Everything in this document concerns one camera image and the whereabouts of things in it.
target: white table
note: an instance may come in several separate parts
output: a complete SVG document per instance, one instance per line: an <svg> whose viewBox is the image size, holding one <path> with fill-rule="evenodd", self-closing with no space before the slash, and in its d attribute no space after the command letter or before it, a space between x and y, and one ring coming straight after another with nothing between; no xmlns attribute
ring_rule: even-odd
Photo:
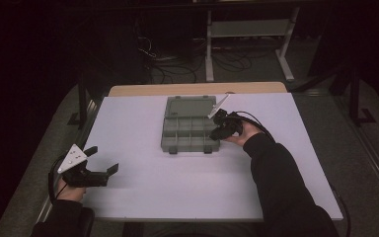
<svg viewBox="0 0 379 237"><path fill-rule="evenodd" d="M213 154L162 152L167 97L104 99L86 145L99 147L88 169L105 171L115 163L119 169L107 187L87 190L84 205L97 217L116 220L263 220L251 158L241 147L221 142ZM235 94L223 109L256 116L293 154L316 204L342 219L291 94Z"/></svg>

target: gray floor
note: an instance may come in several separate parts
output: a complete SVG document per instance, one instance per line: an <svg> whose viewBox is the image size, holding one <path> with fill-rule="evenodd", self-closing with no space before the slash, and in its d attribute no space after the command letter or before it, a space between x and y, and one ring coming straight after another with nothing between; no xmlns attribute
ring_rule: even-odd
<svg viewBox="0 0 379 237"><path fill-rule="evenodd" d="M223 70L214 63L216 82L282 81L287 88L303 84L307 78L317 39L294 39L287 52L287 61L296 78L285 83L283 74L273 53L260 58L252 56L252 66L240 72ZM196 69L198 61L187 65ZM205 82L204 67L194 73L198 83ZM154 82L160 82L162 74L153 71ZM168 74L164 82L189 83L193 73ZM318 85L319 96L307 93L295 94L294 99L304 120L316 153L330 183L343 197L351 215L351 236L379 236L379 177L371 165L367 149L358 134L363 133L379 155L379 99L365 83L361 83L360 105L369 109L377 122L357 129L346 115L348 94L333 97L326 93L330 81ZM78 110L76 88L66 96L42 141L23 180L15 192L0 222L0 236L28 236L46 199L46 173L52 161L70 147L78 134L77 126L67 125L70 115ZM92 236L121 236L123 224L97 220ZM336 227L344 236L346 220L336 221Z"/></svg>

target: black cable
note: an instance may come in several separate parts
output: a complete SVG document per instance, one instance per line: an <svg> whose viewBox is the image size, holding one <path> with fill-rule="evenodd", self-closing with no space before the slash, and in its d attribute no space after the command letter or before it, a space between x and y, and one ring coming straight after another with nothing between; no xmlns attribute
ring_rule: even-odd
<svg viewBox="0 0 379 237"><path fill-rule="evenodd" d="M197 58L197 57L202 57L202 56L205 56L205 53L195 55L194 57L192 57L192 59ZM165 63L165 62L156 62L155 65L159 66L159 67L183 66L183 65L186 65L186 64L190 63L190 60L188 60L188 61L182 61L182 62L180 62L178 64L166 64L166 65L163 65L162 63ZM200 61L200 63L198 64L198 66L193 71L198 70L201 67L202 63L203 63L203 60Z"/></svg>
<svg viewBox="0 0 379 237"><path fill-rule="evenodd" d="M60 194L64 191L64 189L66 189L66 187L67 187L67 184L65 184L64 186L63 186L63 188L61 188L61 190L57 193L57 195L56 195L56 199L60 196Z"/></svg>
<svg viewBox="0 0 379 237"><path fill-rule="evenodd" d="M158 69L162 73L163 77L162 77L162 81L161 81L160 84L163 84L164 81L165 81L165 77L166 77L165 72L160 67L158 67L158 66L153 66L153 68Z"/></svg>
<svg viewBox="0 0 379 237"><path fill-rule="evenodd" d="M188 74L192 74L193 76L193 83L196 83L196 80L197 80L197 77L196 77L196 71L202 66L203 64L203 60L201 60L199 62L199 64L196 66L195 69L191 69L189 67L184 67L182 66L183 64L172 64L172 65L158 65L158 64L155 64L153 66L153 68L156 68L158 69L159 71L162 72L163 75L165 75L165 72L166 73L170 73L170 74L174 74L174 75L188 75ZM175 71L171 71L171 70L167 70L165 68L180 68L180 69L184 69L186 70L186 72L175 72Z"/></svg>
<svg viewBox="0 0 379 237"><path fill-rule="evenodd" d="M169 56L169 57L157 57L157 58L152 58L152 61L155 63L169 63L173 61L179 61L184 59L184 62L181 62L179 65L186 64L187 61L190 61L191 59L198 57L198 56L204 56L205 55L205 46L206 42L202 43L200 46L196 47L195 49L192 50L192 53L194 54L193 56Z"/></svg>
<svg viewBox="0 0 379 237"><path fill-rule="evenodd" d="M151 73L149 73L149 77L150 77L150 84L154 84L155 79L153 78L153 75Z"/></svg>
<svg viewBox="0 0 379 237"><path fill-rule="evenodd" d="M228 116L224 119L240 119L240 120L246 121L246 122L256 126L257 128L259 128L261 131L263 131L265 133L265 135L267 137L269 137L269 139L271 139L273 142L275 142L275 139L273 139L270 132L260 122L255 122L254 120L252 120L250 118L245 118L245 117L230 117L230 116Z"/></svg>
<svg viewBox="0 0 379 237"><path fill-rule="evenodd" d="M243 70L245 70L244 68L244 65L242 64L242 67L237 67L235 65L232 65L230 63L226 63L220 59L218 59L216 56L213 56L211 55L211 58L213 59L213 61L217 64L217 66L221 67L223 70L226 70L226 71L229 71L229 72L241 72ZM235 70L231 70L229 68L226 68L225 66L223 65L226 65L228 67L232 67L232 68L235 68Z"/></svg>
<svg viewBox="0 0 379 237"><path fill-rule="evenodd" d="M270 53L273 53L275 52L277 49L279 49L281 47L281 45L279 46L276 46L276 47L273 47L271 49L269 49L268 51L264 52L263 54L261 55L258 55L258 56L249 56L247 55L248 58L262 58L262 57L265 57L265 56L268 56Z"/></svg>
<svg viewBox="0 0 379 237"><path fill-rule="evenodd" d="M243 65L244 69L249 69L252 67L252 61L250 58L247 57L248 55L247 53L243 55L238 55L236 52L233 52L232 54L235 54L236 56L238 56L238 58L231 57L230 53L222 53L222 54L226 58L226 60L228 60L229 62L240 62L241 65Z"/></svg>
<svg viewBox="0 0 379 237"><path fill-rule="evenodd" d="M197 54L197 55L194 55L193 57L171 56L171 59L155 61L155 65L158 65L158 66L183 66L183 65L191 63L194 58L197 58L200 56L204 56L204 54Z"/></svg>
<svg viewBox="0 0 379 237"><path fill-rule="evenodd" d="M249 114L248 112L239 111L239 112L236 112L236 114L246 114L246 115L252 117L254 120L256 120L259 125L262 125L261 122L255 116L253 116L252 114Z"/></svg>
<svg viewBox="0 0 379 237"><path fill-rule="evenodd" d="M338 194L337 189L335 189L335 186L333 186L331 183L329 183L329 186L331 187L332 191L335 193L335 195L340 200L340 202L342 204L342 207L343 207L343 209L345 211L345 214L346 214L346 234L345 234L345 236L349 237L350 236L350 229L351 229L351 220L350 220L349 210L347 209L346 204L345 204L343 198L341 197L340 194Z"/></svg>
<svg viewBox="0 0 379 237"><path fill-rule="evenodd" d="M48 183L47 183L47 188L48 188L48 197L50 198L51 203L54 203L56 200L56 195L54 193L54 170L57 166L57 164L63 160L65 155L61 155L53 162L50 168L50 172L48 173Z"/></svg>

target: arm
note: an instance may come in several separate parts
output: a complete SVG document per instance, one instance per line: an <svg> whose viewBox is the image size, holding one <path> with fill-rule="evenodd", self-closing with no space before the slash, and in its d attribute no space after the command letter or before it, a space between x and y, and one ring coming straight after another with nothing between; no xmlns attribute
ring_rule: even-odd
<svg viewBox="0 0 379 237"><path fill-rule="evenodd" d="M82 203L79 202L85 188L71 188L60 179L58 184L60 194L53 204L48 219L35 225L32 237L82 237L79 228L79 217Z"/></svg>
<svg viewBox="0 0 379 237"><path fill-rule="evenodd" d="M269 236L339 236L328 214L315 205L284 146L245 122L242 136L226 140L243 146L252 158L252 176Z"/></svg>

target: gray plastic organizer box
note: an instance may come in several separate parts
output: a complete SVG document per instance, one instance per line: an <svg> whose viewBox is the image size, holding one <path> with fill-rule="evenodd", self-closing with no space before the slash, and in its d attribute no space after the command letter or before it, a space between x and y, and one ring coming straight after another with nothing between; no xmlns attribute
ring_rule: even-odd
<svg viewBox="0 0 379 237"><path fill-rule="evenodd" d="M216 104L214 96L168 97L162 130L162 150L178 152L218 151L220 141L209 136L216 125L207 116Z"/></svg>

